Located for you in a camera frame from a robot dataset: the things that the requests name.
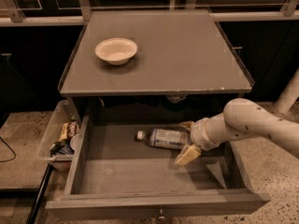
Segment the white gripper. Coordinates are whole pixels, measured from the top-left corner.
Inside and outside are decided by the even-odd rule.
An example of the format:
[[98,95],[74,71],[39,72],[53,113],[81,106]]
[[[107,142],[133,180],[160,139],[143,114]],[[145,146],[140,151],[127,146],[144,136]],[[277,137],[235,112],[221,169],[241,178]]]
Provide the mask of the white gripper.
[[183,121],[180,126],[190,132],[190,137],[194,145],[185,145],[175,159],[175,164],[184,166],[194,161],[201,155],[201,149],[210,150],[220,145],[215,143],[207,134],[206,123],[208,118],[194,121]]

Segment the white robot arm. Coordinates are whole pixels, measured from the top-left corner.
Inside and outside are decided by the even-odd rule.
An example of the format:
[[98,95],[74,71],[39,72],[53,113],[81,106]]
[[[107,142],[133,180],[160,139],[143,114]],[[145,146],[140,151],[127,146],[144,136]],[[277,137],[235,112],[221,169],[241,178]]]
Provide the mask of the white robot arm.
[[203,150],[252,135],[266,138],[299,157],[299,124],[279,118],[248,99],[236,98],[217,116],[185,121],[181,125],[190,132],[192,143],[185,145],[177,156],[175,164],[180,166],[197,159]]

